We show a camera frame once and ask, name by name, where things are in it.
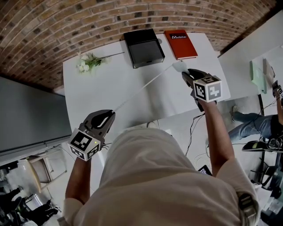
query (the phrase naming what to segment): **white table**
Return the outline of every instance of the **white table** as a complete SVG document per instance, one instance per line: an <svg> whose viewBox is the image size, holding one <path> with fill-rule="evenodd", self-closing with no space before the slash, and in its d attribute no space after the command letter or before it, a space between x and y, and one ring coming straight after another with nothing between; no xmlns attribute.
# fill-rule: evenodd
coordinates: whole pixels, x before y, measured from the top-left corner
<svg viewBox="0 0 283 226"><path fill-rule="evenodd" d="M184 60L187 67L219 77L223 84L222 100L229 99L230 92L224 73L208 38L205 34L198 33L188 33L188 36L198 57ZM89 51L98 57L125 52L113 56L110 63L99 66L91 75L78 72L78 56L63 63L65 97L72 130L91 112L115 109L153 77L176 62L165 35L158 34L157 38L162 40L161 47L165 54L163 63L133 69L124 41ZM183 81L181 73L171 67L118 110L111 132L120 132L134 125L196 109L197 105L190 93L191 88Z"/></svg>

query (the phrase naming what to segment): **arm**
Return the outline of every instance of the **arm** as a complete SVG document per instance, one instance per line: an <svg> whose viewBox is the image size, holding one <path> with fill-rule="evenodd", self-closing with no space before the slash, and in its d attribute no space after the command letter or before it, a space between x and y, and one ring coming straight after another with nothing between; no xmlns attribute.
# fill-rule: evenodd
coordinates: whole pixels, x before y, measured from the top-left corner
<svg viewBox="0 0 283 226"><path fill-rule="evenodd" d="M90 197L91 160L77 158L68 181L65 198L74 198L85 204Z"/></svg>
<svg viewBox="0 0 283 226"><path fill-rule="evenodd" d="M275 96L276 96L276 102L277 102L277 114L278 114L278 120L279 120L279 123L281 125L283 125L283 109L282 109L282 106L281 106L281 98L280 98L280 95L278 92L275 92Z"/></svg>
<svg viewBox="0 0 283 226"><path fill-rule="evenodd" d="M200 99L199 102L205 112L212 174L215 177L226 161L235 158L234 150L215 102L206 103Z"/></svg>

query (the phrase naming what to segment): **white flower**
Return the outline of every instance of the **white flower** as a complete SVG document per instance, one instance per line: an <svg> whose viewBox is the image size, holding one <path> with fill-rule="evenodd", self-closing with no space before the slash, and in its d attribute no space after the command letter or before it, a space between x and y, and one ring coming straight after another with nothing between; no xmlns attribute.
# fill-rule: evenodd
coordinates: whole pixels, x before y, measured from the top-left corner
<svg viewBox="0 0 283 226"><path fill-rule="evenodd" d="M88 60L88 55L83 55L83 56L81 57L81 59L82 59L82 60Z"/></svg>
<svg viewBox="0 0 283 226"><path fill-rule="evenodd" d="M89 66L88 65L84 65L83 66L84 70L87 72L89 70Z"/></svg>
<svg viewBox="0 0 283 226"><path fill-rule="evenodd" d="M84 67L82 65L79 66L79 70L80 72L83 72L84 71Z"/></svg>

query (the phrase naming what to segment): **gray wall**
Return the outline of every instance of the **gray wall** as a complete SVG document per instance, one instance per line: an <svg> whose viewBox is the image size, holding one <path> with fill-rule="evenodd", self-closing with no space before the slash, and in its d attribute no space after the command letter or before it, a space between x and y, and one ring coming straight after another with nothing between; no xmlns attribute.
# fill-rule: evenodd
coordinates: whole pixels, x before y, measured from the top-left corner
<svg viewBox="0 0 283 226"><path fill-rule="evenodd" d="M0 77L0 152L70 134L65 97Z"/></svg>

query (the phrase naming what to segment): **fiducial marker cube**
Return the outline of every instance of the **fiducial marker cube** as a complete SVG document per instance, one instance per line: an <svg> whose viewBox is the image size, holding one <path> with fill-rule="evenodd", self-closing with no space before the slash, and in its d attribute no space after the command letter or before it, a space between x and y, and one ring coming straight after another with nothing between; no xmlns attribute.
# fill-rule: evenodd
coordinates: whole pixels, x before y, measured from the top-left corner
<svg viewBox="0 0 283 226"><path fill-rule="evenodd" d="M68 142L70 151L79 158L87 161L100 150L100 141L75 129Z"/></svg>
<svg viewBox="0 0 283 226"><path fill-rule="evenodd" d="M222 81L216 76L194 80L195 97L205 102L215 101L222 97Z"/></svg>

